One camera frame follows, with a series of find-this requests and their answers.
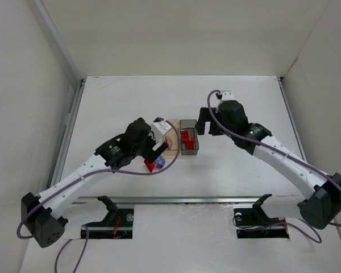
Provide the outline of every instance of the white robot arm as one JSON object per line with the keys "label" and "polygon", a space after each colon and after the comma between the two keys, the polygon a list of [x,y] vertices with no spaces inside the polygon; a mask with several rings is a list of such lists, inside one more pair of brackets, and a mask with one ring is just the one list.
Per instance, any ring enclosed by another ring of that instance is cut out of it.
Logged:
{"label": "white robot arm", "polygon": [[[210,96],[214,93],[220,102],[218,107],[212,108]],[[341,191],[337,188],[341,188],[341,175],[329,176],[308,165],[264,126],[249,123],[244,107],[230,91],[210,93],[208,107],[201,108],[196,124],[199,135],[205,133],[206,122],[211,122],[209,134],[227,135],[236,146],[286,177],[303,195],[278,197],[266,194],[253,204],[235,204],[238,226],[268,226],[277,223],[277,217],[290,217],[303,218],[312,227],[324,229],[341,211]]]}
{"label": "white robot arm", "polygon": [[[164,142],[155,151],[153,148],[172,126],[159,118],[151,125],[142,118],[135,120],[124,134],[99,146],[82,166],[58,184],[36,196],[31,192],[26,194],[22,198],[22,223],[41,247],[48,247],[63,235],[65,228],[89,222],[111,222],[118,208],[107,196],[87,204],[70,205],[113,172],[132,173],[119,169],[129,165],[135,157],[142,156],[154,162],[168,145]],[[20,228],[17,233],[22,237]]]}

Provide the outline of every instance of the purple cable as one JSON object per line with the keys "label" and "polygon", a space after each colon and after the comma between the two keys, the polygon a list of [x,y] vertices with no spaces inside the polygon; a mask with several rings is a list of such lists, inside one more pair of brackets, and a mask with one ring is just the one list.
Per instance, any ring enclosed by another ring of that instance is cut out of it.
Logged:
{"label": "purple cable", "polygon": [[308,235],[307,233],[305,233],[301,228],[299,228],[298,226],[294,225],[294,224],[291,224],[291,223],[287,223],[287,222],[280,222],[280,223],[275,223],[275,224],[272,224],[272,225],[269,225],[269,226],[262,226],[262,227],[257,227],[255,229],[246,229],[247,231],[258,231],[258,230],[265,230],[265,229],[268,229],[268,228],[271,228],[272,226],[281,226],[281,225],[289,225],[289,226],[292,226],[294,227],[295,229],[297,229],[300,233],[302,233],[304,236],[310,238],[313,242],[316,242],[316,243],[322,243],[322,238],[321,236],[318,234],[318,232],[312,227],[310,226],[308,223],[306,223],[305,221],[299,219],[300,221],[302,221],[303,223],[305,223],[318,237],[318,241],[311,237],[310,235]]}
{"label": "purple cable", "polygon": [[[317,174],[321,175],[323,178],[325,178],[328,182],[330,182],[333,186],[335,186],[335,187],[339,190],[339,192],[341,193],[341,187],[339,186],[339,184],[337,184],[335,181],[333,181],[332,178],[330,178],[329,176],[325,175],[325,174],[324,174],[323,172],[321,172],[319,169],[317,169],[317,168],[315,168],[315,167],[313,167],[313,166],[307,164],[306,162],[303,162],[303,161],[301,161],[301,160],[299,160],[299,159],[297,159],[297,158],[294,158],[294,157],[292,157],[292,156],[286,154],[285,152],[278,150],[277,148],[274,148],[274,147],[272,147],[272,146],[270,146],[270,145],[267,145],[267,144],[265,144],[265,143],[262,143],[262,142],[260,142],[260,141],[258,141],[258,140],[251,139],[251,138],[246,138],[246,137],[244,137],[244,136],[242,136],[242,135],[238,135],[238,134],[236,134],[236,133],[234,133],[234,132],[228,130],[226,127],[224,127],[224,126],[217,120],[217,118],[215,117],[215,115],[214,115],[214,113],[212,112],[212,109],[211,109],[211,96],[212,96],[214,93],[220,93],[220,92],[221,92],[220,90],[214,90],[214,91],[212,91],[212,92],[208,95],[208,97],[207,97],[207,107],[209,108],[209,112],[210,112],[210,115],[211,115],[212,119],[216,122],[216,124],[217,124],[223,131],[225,131],[226,133],[228,133],[228,134],[230,134],[230,135],[232,135],[232,136],[234,136],[234,137],[237,137],[237,138],[239,138],[239,139],[246,140],[246,141],[255,143],[255,144],[257,144],[257,145],[260,145],[260,146],[264,146],[264,147],[266,147],[266,148],[268,148],[268,149],[270,149],[270,150],[272,150],[272,151],[274,151],[274,152],[277,152],[278,154],[281,154],[282,156],[286,156],[286,157],[289,158],[290,160],[292,160],[292,161],[294,161],[294,162],[296,162],[296,163],[298,163],[298,164],[300,164],[300,165],[302,165],[302,166],[304,166],[304,167],[306,167],[306,168],[308,168],[308,169],[311,169],[311,170],[314,171],[315,173],[317,173]],[[332,226],[341,226],[341,224],[336,224],[336,223],[332,223],[332,222],[330,222],[330,225],[332,225]]]}
{"label": "purple cable", "polygon": [[[80,257],[78,258],[78,261],[76,263],[76,266],[74,267],[74,270],[73,270],[73,273],[76,272],[78,266],[80,265],[80,262],[82,260],[82,257],[84,255],[84,252],[85,252],[85,249],[86,249],[86,246],[87,246],[87,243],[89,241],[89,237],[90,237],[90,231],[89,229],[87,228],[87,226],[83,226],[86,230],[86,240],[85,240],[85,244],[82,248],[82,251],[81,251],[81,255]],[[58,273],[58,270],[57,270],[57,265],[58,265],[58,260],[59,260],[59,256],[61,255],[62,251],[64,250],[64,248],[72,241],[72,239],[69,239],[64,245],[63,247],[60,249],[60,251],[58,252],[57,254],[57,257],[56,257],[56,261],[55,261],[55,273]]]}
{"label": "purple cable", "polygon": [[[128,175],[141,175],[141,176],[151,176],[151,175],[157,175],[161,172],[166,171],[167,169],[169,169],[177,160],[178,156],[180,155],[180,135],[176,129],[176,127],[169,121],[166,121],[176,132],[177,134],[177,139],[178,139],[178,150],[177,150],[177,154],[176,156],[173,158],[173,160],[163,169],[156,171],[156,172],[150,172],[150,173],[145,173],[145,172],[131,172],[131,171],[124,171],[122,169],[111,169],[111,168],[107,168],[107,169],[99,169],[97,171],[93,171],[93,172],[89,172],[86,173],[85,175],[83,175],[83,178],[89,177],[91,175],[96,175],[98,173],[104,173],[104,172],[118,172],[118,173],[125,173]],[[67,186],[61,188],[59,191],[55,192],[54,194],[52,194],[51,196],[47,197],[45,200],[43,200],[43,202],[37,204],[37,206],[35,206],[30,212],[28,212],[27,215],[25,215],[23,217],[23,219],[21,220],[21,222],[18,225],[18,228],[16,229],[16,236],[18,236],[19,239],[30,239],[33,238],[33,236],[22,236],[20,233],[20,230],[22,228],[22,226],[24,225],[24,223],[28,220],[29,217],[31,217],[33,215],[33,213],[35,213],[39,208],[41,208],[41,206],[43,206],[45,203],[49,202],[50,200],[52,200],[54,197],[60,195],[61,193],[63,193],[65,190],[67,190],[68,188],[72,187],[73,185],[77,184],[78,182],[82,181],[82,178],[78,178],[75,181],[69,183]]]}

